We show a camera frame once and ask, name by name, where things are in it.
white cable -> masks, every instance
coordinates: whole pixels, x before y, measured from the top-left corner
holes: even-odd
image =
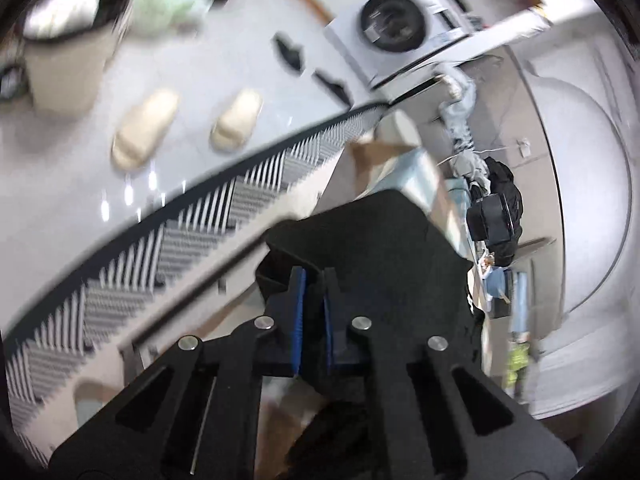
[[[481,153],[501,152],[502,150],[510,150],[511,148],[519,148],[519,147],[520,147],[520,145],[516,144],[514,146],[503,146],[501,148],[495,148],[493,150],[480,150],[479,152],[472,152],[472,153],[477,153],[478,155],[480,155]],[[452,158],[455,158],[456,156],[460,155],[461,153],[464,153],[464,152],[460,152],[460,153],[456,153],[455,155],[448,156],[443,161],[439,162],[438,166],[443,165],[445,162],[449,162]]]

white wall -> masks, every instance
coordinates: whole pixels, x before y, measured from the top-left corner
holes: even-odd
[[[623,58],[601,15],[514,46],[556,165],[565,236],[564,312],[612,272],[626,239],[632,181],[626,145],[638,115]]]
[[[564,321],[542,341],[533,393],[536,416],[550,416],[638,369],[638,105],[626,52],[600,13],[513,49],[545,125],[564,216]]]

metal screw head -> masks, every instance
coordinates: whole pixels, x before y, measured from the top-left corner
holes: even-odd
[[[178,341],[178,348],[180,350],[194,350],[196,346],[198,346],[198,338],[193,335],[186,335]]]
[[[255,318],[254,321],[255,327],[259,328],[260,330],[268,330],[270,328],[273,328],[275,324],[275,321],[269,316],[260,316]]]
[[[427,341],[427,345],[429,345],[429,348],[431,348],[432,350],[442,352],[443,350],[447,349],[447,346],[449,346],[449,342],[441,335],[433,335]]]
[[[357,330],[369,330],[371,328],[372,322],[368,317],[358,316],[354,317],[351,320],[351,326],[353,326]]]

electrical outlet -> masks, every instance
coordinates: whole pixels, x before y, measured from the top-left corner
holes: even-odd
[[[531,143],[529,142],[529,139],[519,140],[518,146],[520,148],[520,155],[522,155],[522,158],[531,156]]]

washing machine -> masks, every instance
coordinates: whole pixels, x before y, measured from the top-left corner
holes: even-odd
[[[456,0],[366,0],[326,28],[327,37],[371,89],[473,31]]]

